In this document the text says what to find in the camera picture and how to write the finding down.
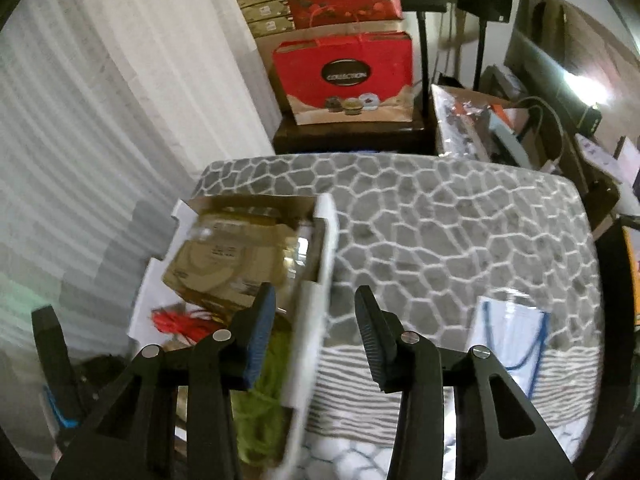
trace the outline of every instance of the black stand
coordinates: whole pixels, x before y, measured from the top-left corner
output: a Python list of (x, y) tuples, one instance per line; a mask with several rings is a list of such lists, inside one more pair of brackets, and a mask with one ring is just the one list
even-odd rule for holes
[(425, 12), (416, 12), (418, 34), (420, 35), (420, 60), (422, 61), (422, 116), (429, 115), (429, 45), (427, 44), (427, 26)]
[(484, 38), (486, 37), (486, 20), (480, 19), (480, 35), (478, 36), (478, 56), (476, 57), (476, 75), (474, 76), (474, 92), (480, 86), (480, 74), (482, 73), (482, 58), (484, 57)]
[(380, 310), (369, 285), (358, 287), (354, 307), (371, 377), (386, 394), (402, 392), (388, 480), (442, 478), (444, 386), (454, 389), (457, 480), (578, 480), (545, 421), (488, 348), (438, 348)]
[[(236, 312), (228, 329), (172, 352), (145, 346), (102, 391), (51, 479), (173, 478), (178, 386), (189, 387), (188, 478), (241, 479), (229, 390), (246, 391), (257, 380), (275, 305), (275, 289), (263, 283), (254, 304)], [(0, 470), (5, 470), (3, 462), (10, 461), (17, 473), (12, 480), (33, 480), (26, 466), (20, 468), (12, 449), (0, 434)]]

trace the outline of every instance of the tissue box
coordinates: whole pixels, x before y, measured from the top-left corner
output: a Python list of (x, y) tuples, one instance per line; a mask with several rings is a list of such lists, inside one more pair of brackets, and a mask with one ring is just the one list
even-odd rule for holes
[(297, 124), (412, 120), (412, 42), (404, 32), (289, 41), (273, 63)]

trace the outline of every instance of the gray fabric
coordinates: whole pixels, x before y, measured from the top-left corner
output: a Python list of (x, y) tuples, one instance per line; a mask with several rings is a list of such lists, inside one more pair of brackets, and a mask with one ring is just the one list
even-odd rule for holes
[(376, 394), (368, 375), (353, 313), (361, 284), (407, 328), (453, 349), (465, 345), (478, 296), (499, 297), (505, 287), (530, 295), (551, 312), (541, 414), (559, 425), (589, 411), (601, 337), (598, 267), (566, 179), (426, 156), (309, 154), (211, 164), (195, 194), (221, 192), (334, 197), (340, 240), (311, 430), (392, 443), (398, 399)]

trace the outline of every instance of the white cardboard box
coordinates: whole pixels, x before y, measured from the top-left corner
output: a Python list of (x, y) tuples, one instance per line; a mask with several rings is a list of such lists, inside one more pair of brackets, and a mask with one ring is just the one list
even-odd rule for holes
[[(151, 321), (151, 311), (182, 301), (162, 282), (162, 276), (185, 241), (197, 218), (197, 213), (182, 200), (178, 200), (172, 217), (177, 220), (174, 238), (163, 260), (152, 258), (149, 261), (134, 304), (127, 333), (135, 341), (136, 353), (146, 345), (162, 345), (172, 338), (171, 335), (162, 334), (156, 330)], [(316, 196), (314, 217), (323, 218), (326, 221), (320, 270), (317, 282), (303, 282), (300, 289), (300, 300), (293, 320), (289, 367), (280, 397), (282, 406), (293, 409), (293, 416), (282, 462), (263, 475), (270, 480), (288, 480), (292, 478), (295, 471), (305, 434), (306, 416), (313, 395), (316, 368), (318, 368), (324, 338), (335, 250), (338, 243), (335, 203), (329, 193)]]

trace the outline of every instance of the white wall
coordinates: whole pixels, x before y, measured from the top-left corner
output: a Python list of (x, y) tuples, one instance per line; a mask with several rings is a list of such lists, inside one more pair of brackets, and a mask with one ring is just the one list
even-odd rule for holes
[[(227, 37), (246, 26), (235, 8), (236, 27), (223, 27), (216, 6), (225, 4), (237, 7), (235, 0), (81, 0), (156, 133), (194, 178), (215, 160), (273, 155), (262, 120), (273, 131), (280, 122), (264, 69), (243, 76), (237, 64)], [(251, 94), (251, 76), (264, 91)]]
[(0, 124), (0, 426), (48, 478), (31, 311), (53, 305), (72, 359), (125, 352), (146, 263), (166, 251), (172, 208), (195, 182), (80, 0), (21, 0), (9, 17)]
[[(598, 20), (605, 27), (607, 27), (619, 40), (626, 44), (631, 50), (635, 50), (633, 39), (626, 30), (625, 25), (622, 23), (618, 15), (615, 13), (611, 5), (607, 0), (566, 0), (569, 3), (574, 4), (586, 13), (590, 14), (594, 19)], [(513, 0), (513, 9), (511, 11), (511, 22), (507, 24), (503, 23), (489, 23), (486, 32), (486, 44), (484, 50), (484, 66), (490, 64), (499, 64), (504, 61), (504, 55), (509, 45), (511, 37), (511, 31), (513, 30), (513, 21), (518, 9), (519, 0)], [(416, 39), (415, 44), (415, 63), (414, 73), (415, 80), (420, 79), (420, 59), (419, 50), (417, 47), (418, 31), (417, 25), (415, 25), (415, 16), (413, 13), (408, 16), (410, 23), (410, 33)], [(436, 53), (438, 48), (438, 29), (440, 26), (440, 15), (430, 13), (427, 16), (427, 35), (429, 43), (429, 62), (430, 73), (433, 73), (434, 62), (436, 59)], [(465, 35), (474, 32), (477, 37), (478, 34), (478, 19), (475, 16), (467, 16), (465, 23)], [(449, 35), (449, 13), (444, 15), (444, 26), (442, 31), (444, 38)], [(455, 20), (454, 30), (452, 36), (455, 37)], [(473, 85), (474, 71), (476, 68), (476, 50), (478, 48), (478, 41), (471, 41), (465, 43), (462, 46), (462, 58), (460, 69), (460, 82), (471, 87)], [(446, 70), (445, 60), (446, 53), (440, 53), (440, 62), (438, 63), (438, 70), (452, 74), (453, 67), (453, 52), (450, 55), (449, 69)]]

